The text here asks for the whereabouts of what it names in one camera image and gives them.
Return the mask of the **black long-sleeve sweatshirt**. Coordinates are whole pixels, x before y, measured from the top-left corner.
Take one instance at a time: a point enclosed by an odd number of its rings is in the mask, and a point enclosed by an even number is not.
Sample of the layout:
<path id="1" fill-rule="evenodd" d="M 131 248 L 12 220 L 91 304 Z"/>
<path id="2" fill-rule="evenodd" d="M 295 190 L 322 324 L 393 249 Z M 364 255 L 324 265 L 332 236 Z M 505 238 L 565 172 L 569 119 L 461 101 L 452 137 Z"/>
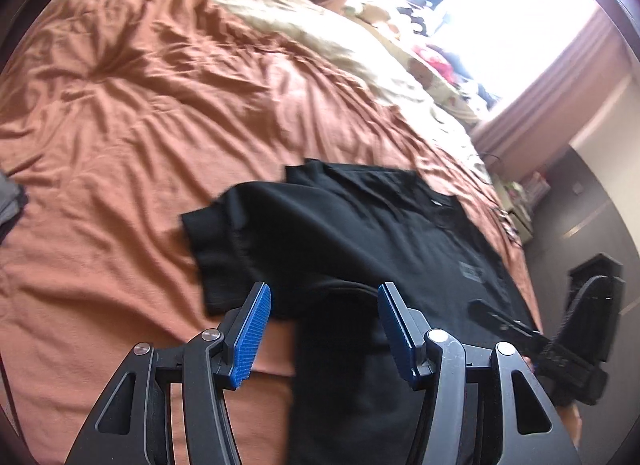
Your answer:
<path id="1" fill-rule="evenodd" d="M 382 284 L 464 344 L 496 342 L 469 316 L 476 299 L 534 321 L 461 203 L 411 170 L 308 160 L 281 182 L 232 187 L 182 223 L 209 313 L 264 282 L 273 318 L 296 325 L 291 464 L 407 459 L 423 397 L 399 376 L 378 321 Z"/>

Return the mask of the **stack of folded clothes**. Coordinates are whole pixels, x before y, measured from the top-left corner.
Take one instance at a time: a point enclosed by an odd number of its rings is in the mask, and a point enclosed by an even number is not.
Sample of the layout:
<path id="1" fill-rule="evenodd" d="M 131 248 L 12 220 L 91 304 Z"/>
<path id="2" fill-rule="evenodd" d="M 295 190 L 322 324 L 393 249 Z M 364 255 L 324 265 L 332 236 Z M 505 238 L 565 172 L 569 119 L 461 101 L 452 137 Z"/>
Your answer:
<path id="1" fill-rule="evenodd" d="M 28 203 L 25 187 L 11 180 L 5 173 L 0 176 L 0 243 L 15 227 Z"/>

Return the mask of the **white bedside cabinet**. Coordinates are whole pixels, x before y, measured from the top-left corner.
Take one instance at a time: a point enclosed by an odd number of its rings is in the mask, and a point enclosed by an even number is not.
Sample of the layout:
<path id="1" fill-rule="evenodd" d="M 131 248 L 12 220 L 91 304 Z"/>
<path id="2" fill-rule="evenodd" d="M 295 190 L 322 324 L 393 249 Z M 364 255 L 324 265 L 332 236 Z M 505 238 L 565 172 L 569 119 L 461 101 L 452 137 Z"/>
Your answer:
<path id="1" fill-rule="evenodd" d="M 492 175 L 491 180 L 501 207 L 510 218 L 521 244 L 527 244 L 533 240 L 534 229 L 523 187 L 515 181 L 504 181 L 498 175 Z"/>

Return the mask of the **striped paper bag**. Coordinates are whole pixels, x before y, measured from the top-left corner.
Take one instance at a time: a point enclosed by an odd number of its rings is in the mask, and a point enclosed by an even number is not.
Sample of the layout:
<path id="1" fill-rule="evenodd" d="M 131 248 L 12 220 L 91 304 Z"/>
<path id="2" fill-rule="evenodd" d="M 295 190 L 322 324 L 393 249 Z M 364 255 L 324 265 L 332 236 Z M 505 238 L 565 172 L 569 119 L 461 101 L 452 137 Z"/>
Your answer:
<path id="1" fill-rule="evenodd" d="M 540 201 L 550 191 L 550 185 L 544 175 L 539 172 L 533 172 L 522 180 L 523 188 L 527 204 L 535 208 Z"/>

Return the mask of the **right pink curtain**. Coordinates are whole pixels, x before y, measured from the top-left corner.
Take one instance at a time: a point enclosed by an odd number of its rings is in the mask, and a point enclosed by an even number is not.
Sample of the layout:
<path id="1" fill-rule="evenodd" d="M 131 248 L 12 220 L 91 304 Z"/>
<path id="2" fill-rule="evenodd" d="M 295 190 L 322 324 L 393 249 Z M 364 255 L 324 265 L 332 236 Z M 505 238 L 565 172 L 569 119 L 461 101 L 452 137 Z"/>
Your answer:
<path id="1" fill-rule="evenodd" d="M 525 92 L 474 129 L 476 151 L 491 173 L 523 179 L 565 150 L 630 71 L 623 36 L 596 11 Z"/>

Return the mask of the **red plush toy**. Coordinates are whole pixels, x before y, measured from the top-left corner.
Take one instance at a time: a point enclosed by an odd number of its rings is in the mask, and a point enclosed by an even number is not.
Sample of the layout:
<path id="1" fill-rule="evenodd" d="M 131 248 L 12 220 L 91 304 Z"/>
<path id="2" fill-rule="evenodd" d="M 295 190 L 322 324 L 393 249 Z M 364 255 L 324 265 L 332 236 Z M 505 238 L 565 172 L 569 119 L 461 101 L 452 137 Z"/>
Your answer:
<path id="1" fill-rule="evenodd" d="M 443 51 L 442 48 L 432 45 L 416 45 L 413 47 L 413 52 L 451 85 L 456 86 L 460 83 L 460 78 L 466 76 L 459 59 L 453 54 Z"/>

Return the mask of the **rust orange bed blanket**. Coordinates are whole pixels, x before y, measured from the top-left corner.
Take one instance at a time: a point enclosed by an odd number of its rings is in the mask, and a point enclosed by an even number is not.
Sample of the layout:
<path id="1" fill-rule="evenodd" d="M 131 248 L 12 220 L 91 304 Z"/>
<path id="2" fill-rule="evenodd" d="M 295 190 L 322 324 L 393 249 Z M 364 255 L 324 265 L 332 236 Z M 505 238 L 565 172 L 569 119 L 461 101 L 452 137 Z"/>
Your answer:
<path id="1" fill-rule="evenodd" d="M 1 352 L 32 454 L 64 461 L 138 341 L 272 292 L 231 398 L 255 464 L 398 464 L 418 401 L 376 327 L 394 282 L 465 343 L 491 299 L 537 324 L 495 192 L 348 73 L 214 0 L 54 0 L 1 77 Z"/>

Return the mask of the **bear print pillow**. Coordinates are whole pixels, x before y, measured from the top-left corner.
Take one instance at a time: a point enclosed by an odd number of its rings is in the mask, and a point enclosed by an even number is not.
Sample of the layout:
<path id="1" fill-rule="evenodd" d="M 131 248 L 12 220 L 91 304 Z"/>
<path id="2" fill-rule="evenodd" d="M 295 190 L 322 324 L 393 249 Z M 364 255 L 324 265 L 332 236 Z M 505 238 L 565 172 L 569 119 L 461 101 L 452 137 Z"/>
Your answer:
<path id="1" fill-rule="evenodd" d="M 413 52 L 416 45 L 436 46 L 423 34 L 424 20 L 412 8 L 387 10 L 372 4 L 356 3 L 345 5 L 342 13 L 367 29 L 423 86 L 436 104 L 457 118 L 466 130 L 473 129 L 487 118 L 488 102 L 480 95 L 477 81 L 465 76 L 456 86 L 451 85 Z"/>

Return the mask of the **cream bed sheet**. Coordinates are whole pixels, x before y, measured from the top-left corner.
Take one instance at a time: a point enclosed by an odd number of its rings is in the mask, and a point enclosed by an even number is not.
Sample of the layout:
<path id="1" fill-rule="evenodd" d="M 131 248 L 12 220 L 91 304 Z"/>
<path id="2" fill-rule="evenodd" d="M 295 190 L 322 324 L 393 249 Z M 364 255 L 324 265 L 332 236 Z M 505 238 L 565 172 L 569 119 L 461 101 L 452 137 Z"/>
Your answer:
<path id="1" fill-rule="evenodd" d="M 469 198 L 488 171 L 463 126 L 365 29 L 309 0 L 51 0 L 6 72 L 4 126 L 40 124 L 96 182 L 192 205 L 306 159 L 417 172 Z"/>

